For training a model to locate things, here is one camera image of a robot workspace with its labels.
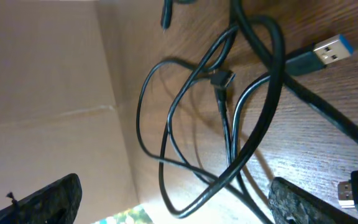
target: cable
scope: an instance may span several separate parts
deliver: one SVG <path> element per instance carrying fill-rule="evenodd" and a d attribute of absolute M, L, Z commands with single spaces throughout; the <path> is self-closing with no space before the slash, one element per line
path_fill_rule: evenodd
<path fill-rule="evenodd" d="M 188 4 L 190 1 L 181 1 L 181 3 Z M 172 0 L 164 1 L 163 8 L 163 16 L 162 16 L 162 26 L 164 29 L 164 25 L 169 26 L 170 19 L 172 15 Z M 266 46 L 260 41 L 255 32 L 252 29 L 251 24 L 262 25 L 264 26 L 269 34 L 272 41 L 272 54 L 267 50 Z M 242 35 L 246 38 L 249 45 L 255 54 L 261 59 L 263 64 L 268 68 L 268 72 L 261 75 L 258 79 L 253 81 L 241 94 L 236 108 L 234 110 L 234 117 L 232 121 L 232 131 L 230 134 L 229 122 L 227 118 L 227 109 L 226 109 L 226 87 L 229 82 L 233 79 L 233 76 L 230 76 L 230 73 L 219 73 L 219 75 L 223 75 L 223 77 L 218 77 L 215 79 L 214 75 L 210 74 L 211 71 L 219 69 L 220 66 L 225 61 L 228 53 L 230 52 L 232 45 L 235 41 L 237 31 L 240 30 Z M 214 52 L 218 49 L 218 47 L 224 44 L 221 53 L 218 55 L 216 60 L 211 64 L 207 65 L 209 59 L 214 54 Z M 308 59 L 312 59 L 314 62 L 319 62 L 317 56 L 309 56 Z M 152 154 L 145 146 L 142 135 L 140 133 L 140 112 L 142 106 L 142 100 L 147 88 L 147 85 L 152 78 L 153 74 L 163 65 L 167 64 L 176 64 L 181 67 L 187 68 L 191 70 L 191 74 L 182 86 L 181 90 L 178 92 L 177 96 L 173 100 L 173 103 L 170 106 L 170 109 L 167 114 L 167 122 L 163 132 L 162 145 L 160 150 L 160 155 Z M 202 205 L 204 205 L 214 194 L 216 194 L 219 190 L 225 187 L 230 193 L 235 195 L 241 202 L 243 202 L 249 209 L 254 212 L 254 214 L 262 221 L 263 223 L 271 223 L 271 221 L 263 214 L 260 208 L 256 205 L 253 199 L 250 197 L 244 181 L 241 176 L 241 169 L 246 164 L 246 162 L 253 155 L 257 146 L 263 139 L 265 133 L 267 132 L 270 123 L 272 122 L 273 116 L 275 114 L 275 110 L 277 109 L 278 101 L 280 99 L 282 86 L 285 85 L 289 88 L 299 99 L 303 100 L 307 104 L 309 104 L 314 110 L 322 114 L 325 118 L 327 118 L 332 124 L 334 124 L 337 128 L 339 128 L 342 132 L 347 134 L 353 140 L 358 143 L 358 126 L 352 123 L 349 119 L 347 119 L 343 114 L 341 114 L 338 110 L 333 108 L 330 104 L 324 101 L 319 96 L 315 95 L 311 91 L 307 90 L 305 87 L 301 86 L 299 83 L 294 81 L 286 72 L 285 72 L 285 64 L 286 64 L 286 56 L 285 56 L 285 43 L 283 34 L 279 25 L 268 16 L 252 16 L 246 17 L 244 11 L 242 10 L 242 5 L 240 0 L 231 0 L 230 2 L 230 16 L 229 16 L 229 27 L 215 40 L 212 46 L 209 48 L 207 53 L 201 59 L 200 63 L 197 65 L 193 65 L 192 63 L 186 62 L 184 60 L 178 58 L 168 58 L 166 60 L 161 61 L 156 66 L 154 66 L 145 82 L 142 86 L 139 102 L 136 113 L 136 132 L 139 144 L 142 150 L 151 158 L 154 158 L 159 161 L 158 167 L 158 182 L 160 186 L 160 191 L 162 194 L 162 198 L 164 203 L 166 204 L 169 212 L 176 216 L 177 218 L 185 218 L 188 215 L 195 212 Z M 325 66 L 318 66 L 316 69 L 323 69 Z M 313 71 L 313 67 L 308 68 L 308 72 Z M 215 86 L 215 95 L 216 101 L 218 104 L 219 114 L 221 115 L 222 125 L 223 125 L 223 133 L 225 138 L 225 147 L 226 147 L 226 156 L 227 156 L 227 169 L 219 176 L 215 175 L 200 169 L 199 167 L 195 167 L 191 165 L 184 155 L 181 153 L 175 137 L 173 135 L 172 128 L 172 118 L 175 110 L 182 99 L 183 95 L 191 88 L 193 85 L 197 84 L 200 81 L 211 80 L 212 81 L 223 81 L 222 84 L 218 82 L 218 85 Z M 248 97 L 256 90 L 259 86 L 269 81 L 267 96 L 265 99 L 264 106 L 262 108 L 262 112 L 259 116 L 259 119 L 255 125 L 254 130 L 251 132 L 246 143 L 243 145 L 241 150 L 238 149 L 239 142 L 239 122 L 240 115 L 243 109 L 245 102 Z M 173 159 L 165 158 L 165 148 L 167 145 L 168 138 L 171 141 L 173 149 L 176 154 L 180 158 L 181 161 L 175 161 Z M 163 165 L 170 164 L 173 166 L 181 167 L 182 169 L 187 169 L 192 171 L 197 178 L 199 178 L 202 182 L 207 185 L 207 188 L 199 195 L 197 198 L 192 201 L 188 206 L 181 210 L 177 210 L 173 204 L 171 203 L 169 196 L 167 194 L 164 178 L 163 178 Z M 237 190 L 233 187 L 230 182 L 236 178 L 240 190 Z"/>

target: beige wall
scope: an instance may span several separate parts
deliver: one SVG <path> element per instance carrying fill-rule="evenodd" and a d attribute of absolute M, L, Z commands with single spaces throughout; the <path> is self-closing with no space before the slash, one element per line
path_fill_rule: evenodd
<path fill-rule="evenodd" d="M 0 1 L 0 209 L 71 172 L 76 223 L 137 204 L 94 3 Z"/>

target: wood grain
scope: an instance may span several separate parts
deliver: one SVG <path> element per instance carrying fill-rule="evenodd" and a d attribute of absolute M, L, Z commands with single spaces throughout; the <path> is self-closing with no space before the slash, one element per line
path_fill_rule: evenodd
<path fill-rule="evenodd" d="M 245 12 L 267 14 L 281 25 L 287 52 L 330 35 L 344 34 L 354 55 L 327 69 L 296 78 L 358 124 L 358 1 L 244 1 Z M 162 1 L 99 1 L 98 12 L 111 80 L 138 198 L 155 223 L 258 223 L 235 197 L 222 190 L 203 208 L 176 220 L 165 208 L 158 187 L 158 163 L 148 158 L 135 136 L 135 109 L 146 74 L 169 56 L 198 62 L 228 23 L 228 1 L 199 0 L 174 5 L 171 27 L 160 28 Z M 267 32 L 255 28 L 269 46 Z M 241 91 L 266 69 L 239 35 L 224 65 L 237 77 L 231 88 L 232 112 Z M 159 153 L 168 107 L 189 71 L 170 65 L 150 84 L 142 108 L 141 128 L 147 147 Z M 242 114 L 242 144 L 259 117 L 266 94 L 260 88 Z M 226 167 L 224 139 L 213 88 L 200 83 L 186 93 L 174 116 L 175 138 L 192 164 L 216 175 Z M 167 156 L 177 159 L 168 146 Z M 339 208 L 337 183 L 358 170 L 358 145 L 285 88 L 273 122 L 245 174 L 255 201 L 265 213 L 269 182 L 280 176 Z M 190 172 L 167 166 L 168 193 L 183 208 L 206 187 Z M 355 210 L 345 212 L 358 218 Z"/>

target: silver usb plug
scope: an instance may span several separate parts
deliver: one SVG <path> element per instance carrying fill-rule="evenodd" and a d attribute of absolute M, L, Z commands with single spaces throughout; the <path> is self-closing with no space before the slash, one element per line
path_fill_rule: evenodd
<path fill-rule="evenodd" d="M 341 34 L 316 44 L 313 51 L 326 65 L 353 54 L 352 46 Z"/>
<path fill-rule="evenodd" d="M 338 202 L 342 208 L 354 208 L 352 184 L 349 181 L 338 184 Z"/>

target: black cable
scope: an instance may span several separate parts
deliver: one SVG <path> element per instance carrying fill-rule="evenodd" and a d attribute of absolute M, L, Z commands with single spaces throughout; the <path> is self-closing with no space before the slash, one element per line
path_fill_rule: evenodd
<path fill-rule="evenodd" d="M 188 4 L 190 1 L 182 0 L 181 3 Z M 172 15 L 172 0 L 164 1 L 164 9 L 162 16 L 162 26 L 169 26 L 170 19 Z M 251 24 L 257 24 L 264 26 L 271 37 L 272 40 L 272 54 L 267 50 L 266 46 L 260 41 L 253 31 Z M 261 59 L 264 65 L 268 68 L 268 72 L 260 76 L 254 82 L 252 82 L 241 94 L 236 108 L 234 110 L 234 117 L 232 122 L 232 133 L 230 135 L 229 122 L 226 114 L 226 90 L 215 89 L 216 99 L 218 103 L 219 114 L 221 115 L 223 133 L 225 138 L 226 146 L 226 156 L 227 156 L 227 169 L 219 176 L 215 175 L 191 165 L 184 155 L 181 153 L 179 147 L 176 144 L 173 129 L 172 129 L 172 118 L 173 114 L 182 99 L 186 91 L 193 86 L 194 84 L 202 81 L 209 80 L 211 75 L 205 75 L 203 73 L 211 72 L 215 69 L 218 69 L 223 62 L 225 61 L 229 51 L 232 48 L 234 40 L 236 38 L 237 30 L 242 32 L 242 35 L 247 39 L 248 43 L 252 47 L 252 50 L 257 54 Z M 207 65 L 208 60 L 211 58 L 212 54 L 217 50 L 217 48 L 224 43 L 223 49 L 218 57 L 213 63 Z M 144 145 L 142 136 L 140 133 L 140 109 L 142 106 L 142 100 L 144 97 L 145 89 L 149 83 L 152 75 L 157 71 L 162 65 L 169 63 L 174 63 L 185 67 L 191 70 L 191 74 L 188 77 L 185 84 L 182 86 L 181 90 L 175 97 L 167 116 L 167 122 L 164 128 L 162 145 L 160 155 L 152 154 Z M 139 140 L 139 144 L 142 150 L 150 157 L 158 160 L 159 169 L 158 169 L 158 181 L 160 185 L 160 190 L 162 194 L 163 201 L 165 202 L 170 213 L 178 218 L 184 218 L 192 214 L 194 211 L 200 208 L 204 203 L 206 203 L 216 192 L 225 187 L 233 195 L 235 195 L 241 202 L 247 205 L 251 211 L 263 222 L 271 223 L 270 220 L 263 214 L 259 207 L 255 204 L 253 199 L 250 197 L 244 181 L 241 176 L 241 169 L 250 159 L 250 157 L 255 152 L 257 146 L 264 137 L 269 125 L 274 116 L 275 110 L 280 99 L 281 89 L 283 84 L 286 85 L 297 97 L 309 104 L 314 110 L 318 111 L 320 114 L 324 115 L 332 124 L 339 128 L 342 132 L 347 134 L 353 140 L 358 143 L 358 126 L 352 123 L 347 119 L 343 114 L 338 112 L 326 101 L 321 99 L 319 96 L 315 95 L 311 91 L 307 90 L 305 87 L 301 86 L 299 83 L 294 81 L 290 76 L 284 72 L 285 68 L 285 43 L 283 39 L 283 34 L 280 30 L 278 24 L 270 17 L 267 16 L 252 16 L 249 19 L 244 14 L 242 10 L 240 0 L 231 0 L 230 3 L 230 18 L 229 18 L 229 27 L 218 37 L 218 39 L 213 43 L 209 48 L 205 56 L 201 59 L 201 62 L 198 65 L 193 65 L 184 60 L 177 58 L 170 58 L 161 61 L 153 69 L 151 69 L 148 74 L 139 96 L 139 102 L 137 107 L 136 114 L 136 132 Z M 270 81 L 268 84 L 267 96 L 265 99 L 264 107 L 259 116 L 257 124 L 255 125 L 254 130 L 251 132 L 248 140 L 242 147 L 242 149 L 237 154 L 238 141 L 239 141 L 239 122 L 240 115 L 243 109 L 243 106 L 248 99 L 248 97 L 263 83 Z M 167 144 L 167 139 L 170 138 L 171 144 L 181 159 L 181 162 L 175 161 L 172 159 L 165 158 L 165 148 Z M 164 179 L 163 179 L 163 165 L 164 163 L 171 164 L 174 166 L 181 167 L 183 169 L 188 169 L 192 171 L 197 178 L 203 181 L 207 185 L 207 189 L 200 194 L 193 202 L 191 202 L 187 207 L 182 210 L 177 210 L 171 203 L 167 191 L 165 189 Z M 233 187 L 230 182 L 236 178 L 240 190 L 237 190 Z"/>

